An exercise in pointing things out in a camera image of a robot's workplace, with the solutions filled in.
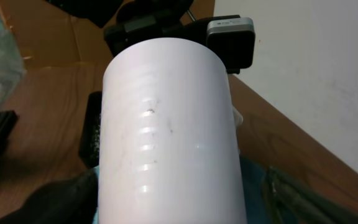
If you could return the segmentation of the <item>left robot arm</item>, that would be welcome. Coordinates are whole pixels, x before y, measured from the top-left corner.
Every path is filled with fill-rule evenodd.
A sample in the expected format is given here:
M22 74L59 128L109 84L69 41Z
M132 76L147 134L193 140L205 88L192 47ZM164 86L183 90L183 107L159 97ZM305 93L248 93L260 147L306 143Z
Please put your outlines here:
M71 16L88 19L103 28L104 41L113 56L139 42L171 37L206 45L211 21L237 19L239 15L207 17L187 25L180 21L193 0L47 0Z

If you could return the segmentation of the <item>pink cup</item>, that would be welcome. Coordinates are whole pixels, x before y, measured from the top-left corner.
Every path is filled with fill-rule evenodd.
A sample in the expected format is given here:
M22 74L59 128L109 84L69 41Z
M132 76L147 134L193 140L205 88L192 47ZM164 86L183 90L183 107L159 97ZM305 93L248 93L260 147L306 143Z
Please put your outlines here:
M159 38L103 77L100 223L245 223L226 68L210 49Z

